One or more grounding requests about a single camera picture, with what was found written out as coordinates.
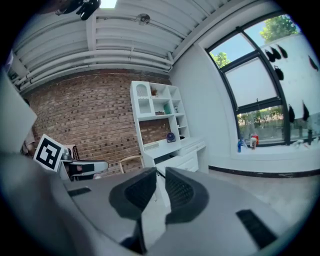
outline desk drawer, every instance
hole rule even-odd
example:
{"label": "desk drawer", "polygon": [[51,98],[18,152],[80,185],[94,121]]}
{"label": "desk drawer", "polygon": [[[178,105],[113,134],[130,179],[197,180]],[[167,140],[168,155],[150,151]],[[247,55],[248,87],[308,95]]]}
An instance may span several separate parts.
{"label": "desk drawer", "polygon": [[190,144],[188,146],[185,146],[185,147],[181,148],[179,150],[179,155],[180,156],[184,156],[184,155],[186,155],[188,153],[191,153],[192,151],[198,151],[198,150],[204,148],[205,146],[206,146],[206,143],[203,140],[197,141],[195,143],[192,143],[192,144]]}
{"label": "desk drawer", "polygon": [[176,166],[176,168],[190,171],[190,172],[195,172],[199,169],[197,152],[187,154],[182,158],[183,158],[182,163]]}
{"label": "desk drawer", "polygon": [[166,173],[166,167],[174,167],[195,172],[199,169],[197,152],[192,152],[184,156],[177,155],[171,159],[156,164],[155,167],[163,175]]}

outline brick wall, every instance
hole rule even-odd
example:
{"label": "brick wall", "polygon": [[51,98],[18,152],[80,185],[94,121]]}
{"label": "brick wall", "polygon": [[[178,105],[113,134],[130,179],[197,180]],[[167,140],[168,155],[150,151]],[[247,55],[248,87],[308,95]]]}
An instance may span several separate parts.
{"label": "brick wall", "polygon": [[143,144],[164,140],[171,132],[168,119],[139,122]]}
{"label": "brick wall", "polygon": [[[23,95],[37,114],[36,144],[45,133],[63,145],[75,144],[81,160],[106,160],[110,173],[119,172],[119,160],[140,154],[131,81],[171,84],[168,76],[156,73],[106,69],[64,76]],[[163,119],[151,125],[150,129],[162,132],[150,132],[162,136],[168,127],[165,123]],[[131,162],[124,169],[140,167],[139,162]]]}

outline ceiling light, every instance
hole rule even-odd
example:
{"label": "ceiling light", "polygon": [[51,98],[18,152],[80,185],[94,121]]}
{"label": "ceiling light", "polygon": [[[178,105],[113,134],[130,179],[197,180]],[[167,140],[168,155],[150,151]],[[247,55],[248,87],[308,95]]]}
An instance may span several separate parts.
{"label": "ceiling light", "polygon": [[117,0],[101,0],[100,9],[115,8]]}

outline floor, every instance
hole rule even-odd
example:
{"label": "floor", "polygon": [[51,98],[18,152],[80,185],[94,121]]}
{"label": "floor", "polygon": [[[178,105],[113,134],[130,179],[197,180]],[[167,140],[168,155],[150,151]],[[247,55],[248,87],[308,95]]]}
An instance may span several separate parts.
{"label": "floor", "polygon": [[320,195],[320,175],[301,178],[261,178],[214,170],[209,170],[209,174],[250,192],[270,205],[290,225],[305,217]]}
{"label": "floor", "polygon": [[[320,175],[301,178],[261,178],[209,170],[215,179],[227,181],[250,192],[277,211],[290,226],[302,220],[320,195]],[[146,248],[166,231],[165,217],[170,208],[153,196],[142,213]]]}

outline tree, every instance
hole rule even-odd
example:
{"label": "tree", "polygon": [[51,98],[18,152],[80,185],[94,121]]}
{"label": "tree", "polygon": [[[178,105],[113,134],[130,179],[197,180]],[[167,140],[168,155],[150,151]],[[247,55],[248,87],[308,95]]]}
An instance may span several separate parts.
{"label": "tree", "polygon": [[222,68],[230,63],[230,60],[227,59],[227,54],[225,52],[219,52],[217,55],[214,55],[210,52],[210,55],[219,68]]}
{"label": "tree", "polygon": [[269,18],[264,23],[265,27],[260,31],[260,35],[265,44],[286,36],[298,34],[296,24],[288,15]]}

